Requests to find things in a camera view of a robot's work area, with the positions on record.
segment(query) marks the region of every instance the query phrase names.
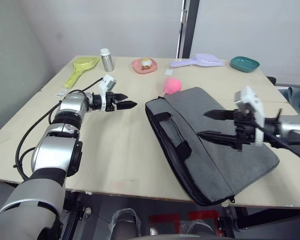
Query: gray laptop bag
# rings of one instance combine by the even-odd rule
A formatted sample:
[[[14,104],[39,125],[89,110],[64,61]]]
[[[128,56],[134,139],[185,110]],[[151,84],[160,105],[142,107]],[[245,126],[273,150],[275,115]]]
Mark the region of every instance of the gray laptop bag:
[[[278,157],[265,145],[244,145],[237,151],[200,138],[197,133],[235,134],[232,120],[218,121],[203,114],[224,109],[199,87],[158,97],[145,104],[145,112],[162,150],[180,184],[199,205],[230,199],[269,173]]]

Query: pink ball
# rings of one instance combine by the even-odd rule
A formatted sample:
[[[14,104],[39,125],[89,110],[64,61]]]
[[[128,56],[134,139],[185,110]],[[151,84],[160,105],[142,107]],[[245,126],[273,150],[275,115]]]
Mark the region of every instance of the pink ball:
[[[178,79],[174,77],[168,77],[165,80],[163,92],[166,94],[174,94],[176,92],[179,92],[181,90],[181,87],[181,82]]]

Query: white sticker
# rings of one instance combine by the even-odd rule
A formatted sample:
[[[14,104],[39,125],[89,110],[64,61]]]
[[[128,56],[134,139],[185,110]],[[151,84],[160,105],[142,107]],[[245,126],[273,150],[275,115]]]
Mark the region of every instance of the white sticker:
[[[165,70],[165,75],[172,76],[172,69]]]
[[[68,88],[62,88],[55,96],[61,98],[66,94],[66,92],[68,92],[68,90]]]

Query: yellow-green dustpan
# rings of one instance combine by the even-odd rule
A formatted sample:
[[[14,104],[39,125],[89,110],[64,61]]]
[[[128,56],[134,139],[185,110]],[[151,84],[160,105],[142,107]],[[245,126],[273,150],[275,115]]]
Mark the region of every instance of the yellow-green dustpan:
[[[67,89],[72,88],[78,81],[79,77],[85,71],[93,69],[99,61],[100,61],[100,57],[95,57],[95,56],[83,56],[74,60],[72,62],[72,65],[74,67],[74,72],[71,75],[71,77],[69,77],[69,79],[64,83],[64,87]]]

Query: table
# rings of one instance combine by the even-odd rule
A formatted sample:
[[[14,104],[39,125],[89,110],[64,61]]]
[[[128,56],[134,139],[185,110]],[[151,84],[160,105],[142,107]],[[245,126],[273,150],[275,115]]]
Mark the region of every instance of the table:
[[[113,92],[126,94],[138,105],[129,110],[94,111],[85,115],[80,130],[83,141],[80,168],[76,175],[67,178],[65,186],[73,191],[190,201],[166,161],[145,114],[145,103],[163,95],[163,84],[168,77],[165,71],[174,59],[154,58],[158,69],[144,75],[133,70],[131,62],[135,59],[114,57],[115,69],[110,75],[117,80]],[[226,66],[218,67],[174,68],[172,76],[181,80],[182,89],[201,87],[228,110],[236,108],[234,93],[249,85],[262,100],[266,117],[274,117],[279,108],[283,114],[296,114],[259,68],[243,73],[231,68],[229,61],[225,63]],[[72,72],[69,63],[0,130],[0,181],[22,182],[12,167],[17,145],[27,129],[61,99],[55,95]],[[74,88],[83,89],[105,74],[100,62],[84,73]],[[98,86],[90,90],[97,93]],[[21,152],[36,146],[47,126],[48,121],[42,121],[28,136]],[[240,192],[235,205],[300,208],[300,159],[285,149],[272,150],[280,158],[278,167]],[[30,159],[31,154],[23,161],[28,176]]]

